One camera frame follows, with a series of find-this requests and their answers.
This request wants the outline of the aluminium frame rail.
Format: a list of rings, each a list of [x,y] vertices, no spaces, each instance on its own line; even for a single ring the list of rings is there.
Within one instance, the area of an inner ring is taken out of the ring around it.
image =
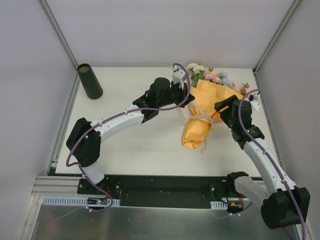
[[[33,195],[77,195],[80,176],[38,176]]]

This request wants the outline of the orange wrapping paper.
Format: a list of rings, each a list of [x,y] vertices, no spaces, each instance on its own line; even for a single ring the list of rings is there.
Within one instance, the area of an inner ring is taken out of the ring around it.
[[[192,87],[190,93],[195,97],[196,104],[208,115],[212,116],[216,112],[216,114],[212,117],[215,123],[220,120],[220,113],[214,109],[215,103],[221,102],[233,95],[236,95],[238,99],[242,99],[243,96],[237,92],[231,92],[231,89],[229,88],[223,89],[222,87],[219,87],[217,91],[214,88],[212,90],[212,92],[208,92],[203,89]]]

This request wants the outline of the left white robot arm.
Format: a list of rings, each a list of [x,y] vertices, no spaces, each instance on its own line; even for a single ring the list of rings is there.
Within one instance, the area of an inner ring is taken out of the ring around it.
[[[66,141],[69,149],[66,166],[73,166],[70,159],[75,157],[74,164],[89,180],[89,190],[102,194],[106,188],[105,175],[98,164],[102,143],[129,127],[153,119],[160,111],[183,108],[194,99],[190,79],[173,82],[164,77],[156,78],[149,90],[122,112],[92,121],[84,117],[78,119]]]

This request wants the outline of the black cylindrical vase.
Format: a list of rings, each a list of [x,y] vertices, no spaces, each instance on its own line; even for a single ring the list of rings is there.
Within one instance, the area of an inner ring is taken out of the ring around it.
[[[86,96],[91,100],[99,99],[104,91],[92,67],[87,63],[82,63],[77,67],[77,73]]]

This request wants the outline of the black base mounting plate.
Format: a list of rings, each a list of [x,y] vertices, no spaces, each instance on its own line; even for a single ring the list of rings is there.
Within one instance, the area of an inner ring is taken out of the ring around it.
[[[209,209],[215,201],[242,201],[225,176],[106,175],[93,187],[80,179],[77,193],[102,195],[106,191],[122,207]]]

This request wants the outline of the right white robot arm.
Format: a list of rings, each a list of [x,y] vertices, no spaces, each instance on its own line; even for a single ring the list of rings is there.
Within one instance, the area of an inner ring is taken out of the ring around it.
[[[230,128],[232,138],[252,160],[264,186],[255,183],[244,172],[229,174],[225,192],[230,197],[247,197],[260,209],[269,229],[303,225],[306,222],[311,195],[297,184],[273,159],[262,131],[252,123],[252,105],[236,95],[217,102],[214,109]]]

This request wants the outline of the cream lace ribbon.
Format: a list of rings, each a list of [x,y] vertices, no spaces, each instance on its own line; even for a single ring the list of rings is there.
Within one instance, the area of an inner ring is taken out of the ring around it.
[[[206,138],[215,121],[213,116],[217,112],[210,116],[196,104],[195,100],[189,104],[191,112],[189,118],[186,118],[183,113],[179,113],[185,123],[181,144],[193,150],[200,148],[200,154],[204,155],[207,150]]]

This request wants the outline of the artificial flower bunch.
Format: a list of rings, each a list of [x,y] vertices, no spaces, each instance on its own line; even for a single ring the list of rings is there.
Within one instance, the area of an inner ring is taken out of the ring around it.
[[[231,92],[235,92],[244,96],[250,89],[248,82],[243,83],[240,87],[229,79],[227,72],[216,72],[213,66],[205,67],[201,62],[190,63],[187,66],[187,70],[190,73],[192,86],[196,89],[203,89],[203,91],[212,92],[212,89],[218,91],[218,88],[231,89]]]

